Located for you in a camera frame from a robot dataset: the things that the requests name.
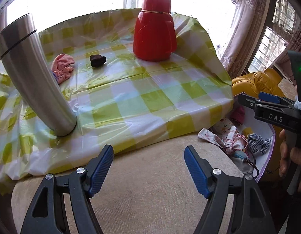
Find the silver bottle lid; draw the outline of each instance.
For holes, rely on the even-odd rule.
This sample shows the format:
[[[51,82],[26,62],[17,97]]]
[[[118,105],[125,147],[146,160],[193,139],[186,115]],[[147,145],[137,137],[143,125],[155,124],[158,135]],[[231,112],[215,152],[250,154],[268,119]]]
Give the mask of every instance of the silver bottle lid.
[[[36,32],[36,28],[30,13],[9,24],[0,33],[0,57],[2,58],[13,47],[34,32]]]

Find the checkered tablecloth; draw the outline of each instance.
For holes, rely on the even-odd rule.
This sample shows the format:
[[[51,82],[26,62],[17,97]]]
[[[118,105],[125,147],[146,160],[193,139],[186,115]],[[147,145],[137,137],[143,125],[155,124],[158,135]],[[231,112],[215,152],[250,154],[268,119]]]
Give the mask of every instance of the checkered tablecloth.
[[[105,144],[119,153],[200,131],[231,109],[231,80],[198,21],[173,14],[177,50],[147,62],[133,54],[139,11],[88,14],[40,32],[50,67],[61,53],[76,62],[60,85],[78,117],[66,137],[54,136],[23,102],[0,62],[0,184],[84,165]],[[103,67],[91,67],[92,54],[106,56]]]

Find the gingham bow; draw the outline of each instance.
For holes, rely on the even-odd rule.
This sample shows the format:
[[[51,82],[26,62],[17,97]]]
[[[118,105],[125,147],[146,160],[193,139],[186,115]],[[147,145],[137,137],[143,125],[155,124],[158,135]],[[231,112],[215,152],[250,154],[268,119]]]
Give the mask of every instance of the gingham bow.
[[[271,138],[262,139],[259,134],[249,134],[248,135],[248,145],[249,149],[256,153],[260,151],[261,155],[264,155],[270,147],[272,140]]]

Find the silver screw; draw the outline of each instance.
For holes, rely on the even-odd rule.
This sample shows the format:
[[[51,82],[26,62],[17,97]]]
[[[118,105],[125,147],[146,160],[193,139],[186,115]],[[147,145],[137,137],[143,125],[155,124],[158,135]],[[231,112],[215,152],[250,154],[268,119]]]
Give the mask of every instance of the silver screw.
[[[85,169],[83,167],[80,167],[77,169],[77,173],[81,174],[81,173],[84,173],[85,172]]]
[[[245,175],[245,179],[247,180],[252,180],[253,179],[253,176],[251,174],[246,174]]]
[[[53,178],[53,174],[49,173],[45,176],[45,179],[50,180]]]
[[[220,169],[213,169],[212,172],[215,174],[215,175],[220,175],[222,173],[222,171]]]

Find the beige sofa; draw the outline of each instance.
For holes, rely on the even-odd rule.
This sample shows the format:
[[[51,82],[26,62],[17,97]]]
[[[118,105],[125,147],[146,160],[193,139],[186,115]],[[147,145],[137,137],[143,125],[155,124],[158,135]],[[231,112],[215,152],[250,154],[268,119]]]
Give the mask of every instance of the beige sofa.
[[[91,203],[104,234],[193,234],[207,200],[197,192],[184,162],[184,148],[193,145],[212,167],[227,175],[242,176],[218,147],[203,142],[196,133],[159,142],[116,156],[101,191]],[[12,195],[17,232],[43,177],[19,181]],[[65,195],[68,224],[78,233]],[[219,233],[226,233],[233,196],[229,195]]]

